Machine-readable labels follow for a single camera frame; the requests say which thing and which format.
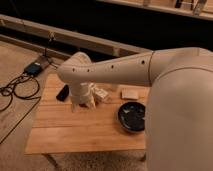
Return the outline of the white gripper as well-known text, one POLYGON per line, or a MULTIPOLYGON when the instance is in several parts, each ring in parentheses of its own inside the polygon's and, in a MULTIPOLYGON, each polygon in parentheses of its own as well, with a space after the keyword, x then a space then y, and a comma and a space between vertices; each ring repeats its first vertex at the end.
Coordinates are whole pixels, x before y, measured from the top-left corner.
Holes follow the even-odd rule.
MULTIPOLYGON (((86 103, 89 109, 96 109, 95 101, 90 101, 94 99, 96 101, 104 101, 108 97, 109 93, 103 88, 98 87, 94 83, 81 84, 79 91, 79 101, 81 104, 86 103)), ((76 112, 79 107, 78 103, 71 103, 71 111, 76 112)))

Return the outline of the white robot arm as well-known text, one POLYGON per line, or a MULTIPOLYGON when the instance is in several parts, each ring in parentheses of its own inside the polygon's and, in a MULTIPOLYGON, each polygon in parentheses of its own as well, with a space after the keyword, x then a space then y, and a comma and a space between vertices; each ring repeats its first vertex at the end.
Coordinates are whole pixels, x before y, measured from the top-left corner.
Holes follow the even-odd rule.
POLYGON ((57 74, 77 103, 91 83, 147 87, 147 170, 213 171, 213 51, 174 48, 101 62, 77 52, 57 74))

